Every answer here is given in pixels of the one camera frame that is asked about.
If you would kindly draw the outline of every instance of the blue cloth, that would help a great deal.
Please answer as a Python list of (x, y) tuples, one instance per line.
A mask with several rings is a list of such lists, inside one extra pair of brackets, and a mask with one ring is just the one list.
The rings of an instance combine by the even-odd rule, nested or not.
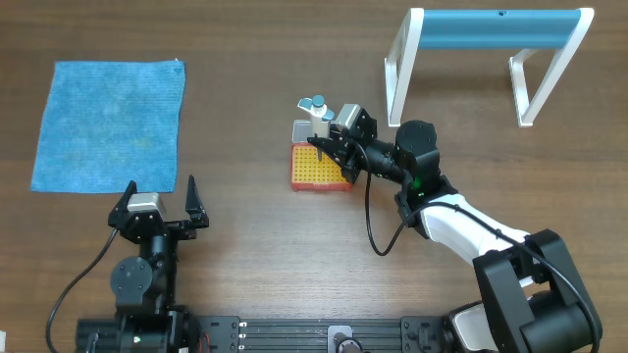
[(181, 61), (56, 63), (31, 190), (172, 192), (184, 86)]

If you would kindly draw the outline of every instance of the black cable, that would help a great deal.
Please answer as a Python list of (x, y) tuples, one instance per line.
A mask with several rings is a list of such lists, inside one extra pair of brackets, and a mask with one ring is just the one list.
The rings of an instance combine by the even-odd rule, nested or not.
[(369, 164), (368, 157), (366, 155), (366, 151), (364, 151), (364, 148), (359, 143), (357, 143), (355, 140), (353, 140), (352, 143), (362, 153), (362, 159), (365, 162), (366, 171), (368, 173), (368, 176), (367, 176), (367, 179), (366, 179), (366, 193), (364, 195), (364, 212), (366, 214), (366, 230), (367, 230), (367, 234), (369, 236), (369, 241), (371, 242), (371, 246), (373, 247), (373, 250), (375, 251), (376, 254), (378, 254), (380, 256), (388, 255), (389, 252), (391, 252), (391, 249), (393, 249), (393, 246), (396, 243), (396, 240), (399, 238), (399, 235), (401, 234), (401, 231), (407, 226), (407, 224), (410, 222), (410, 220), (414, 219), (414, 217), (416, 215), (418, 215), (421, 211), (423, 211), (423, 210), (425, 210), (427, 208), (430, 208), (430, 207), (446, 207), (446, 208), (449, 208), (449, 209), (453, 209), (456, 212), (460, 212), (461, 214), (463, 214), (466, 217), (468, 217), (471, 220), (473, 220), (478, 225), (480, 225), (483, 228), (485, 228), (486, 230), (490, 231), (497, 238), (510, 243), (512, 246), (516, 247), (517, 249), (525, 252), (529, 256), (531, 256), (534, 259), (536, 259), (541, 265), (545, 266), (548, 270), (550, 270), (552, 273), (554, 273), (557, 277), (560, 278), (560, 280), (562, 280), (565, 283), (565, 285), (567, 285), (567, 287), (569, 287), (569, 290), (571, 290), (571, 292), (576, 297), (576, 299), (578, 299), (578, 302), (579, 302), (579, 305), (580, 305), (580, 309), (583, 311), (583, 314), (585, 315), (585, 318), (587, 319), (587, 323), (589, 324), (589, 328), (591, 330), (591, 338), (593, 340), (593, 345), (591, 347), (591, 353), (598, 353), (598, 351), (600, 350), (600, 334), (599, 334), (599, 331), (598, 331), (598, 325), (595, 323), (595, 321), (593, 319), (593, 312), (592, 312), (591, 308), (589, 307), (589, 304), (587, 304), (585, 299), (582, 297), (582, 294), (580, 294), (580, 292), (573, 285), (573, 283), (561, 271), (559, 271), (550, 261), (548, 261), (546, 258), (544, 258), (543, 256), (541, 256), (541, 255), (537, 254), (536, 252), (530, 250), (529, 248), (527, 248), (525, 245), (521, 244), (520, 242), (518, 242), (518, 241), (510, 238), (509, 236), (503, 234), (501, 232), (501, 230), (495, 229), (495, 228), (489, 226), (486, 222), (482, 221), (480, 218), (478, 218), (474, 214), (470, 213), (469, 211), (461, 208), (458, 205), (451, 205), (451, 204), (446, 203), (446, 202), (438, 202), (438, 201), (436, 201), (436, 202), (430, 202), (430, 203), (427, 203), (427, 204), (423, 204), (423, 205), (417, 207), (414, 211), (412, 211), (403, 220), (403, 222), (401, 222), (399, 227), (396, 229), (396, 232), (392, 236), (392, 239), (391, 239), (391, 242), (389, 243), (389, 246), (386, 248), (386, 250), (384, 252), (381, 252), (377, 248), (377, 246), (375, 245), (375, 241), (373, 241), (373, 233), (371, 232), (371, 218), (369, 216), (369, 191), (370, 191), (370, 187), (371, 187), (371, 165)]
[(91, 271), (91, 269), (93, 269), (94, 266), (98, 264), (100, 259), (102, 259), (102, 257), (105, 256), (105, 253), (107, 252), (107, 250), (109, 250), (109, 246), (116, 238), (117, 233), (118, 233), (117, 229), (114, 229), (114, 231), (111, 232), (111, 235), (109, 235), (109, 239), (107, 239), (105, 246), (103, 246), (102, 250), (100, 250), (100, 253), (98, 254), (98, 256), (96, 256), (94, 261), (92, 261), (91, 264), (89, 264), (89, 266), (87, 266), (85, 270), (83, 270), (76, 278), (74, 278), (70, 282), (70, 284), (68, 284), (66, 289), (64, 289), (61, 295), (59, 296), (59, 299), (57, 299), (55, 306), (52, 307), (52, 311), (50, 312), (50, 317), (48, 318), (48, 323), (46, 324), (46, 344), (48, 345), (48, 349), (52, 353), (58, 353), (58, 351), (55, 349), (55, 346), (52, 344), (52, 338), (50, 337), (50, 329), (52, 328), (52, 321), (55, 319), (55, 314), (57, 314), (57, 310), (59, 310), (59, 307), (61, 306), (61, 302), (63, 302), (63, 300), (66, 298), (66, 295), (68, 295), (68, 292), (70, 291), (70, 289), (72, 289), (72, 287), (74, 287), (75, 284), (77, 284), (77, 282), (79, 282), (81, 278), (87, 275)]

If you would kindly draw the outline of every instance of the wooden surface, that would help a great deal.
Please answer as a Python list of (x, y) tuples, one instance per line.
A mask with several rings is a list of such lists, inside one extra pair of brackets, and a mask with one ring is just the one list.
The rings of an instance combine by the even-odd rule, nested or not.
[[(517, 127), (513, 51), (419, 52), (403, 121), (433, 123), (441, 168), (468, 201), (512, 227), (565, 240), (602, 317), (602, 352), (628, 330), (628, 2), (18, 1), (0, 4), (0, 329), (10, 351), (45, 350), (67, 283), (102, 247), (119, 195), (29, 191), (41, 116), (60, 60), (185, 61), (179, 177), (165, 196), (183, 216), (194, 174), (211, 227), (181, 244), (179, 302), (246, 318), (440, 315), (480, 298), (473, 269), (406, 231), (386, 258), (366, 238), (362, 176), (346, 193), (289, 187), (299, 98), (359, 103), (386, 127), (384, 57), (410, 6), (596, 6), (580, 50), (532, 128)], [(550, 55), (526, 63), (536, 86)], [(374, 180), (384, 246), (400, 219), (397, 186)], [(112, 268), (137, 249), (117, 239), (68, 295), (53, 329), (74, 347), (77, 318), (109, 317)]]

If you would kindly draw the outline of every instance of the green light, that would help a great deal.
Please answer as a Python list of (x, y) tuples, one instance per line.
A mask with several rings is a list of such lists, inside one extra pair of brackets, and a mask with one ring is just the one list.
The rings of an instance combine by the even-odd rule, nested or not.
[(419, 179), (419, 177), (416, 177), (414, 179), (414, 182), (412, 182), (412, 188), (418, 189), (420, 187), (421, 187), (421, 179)]

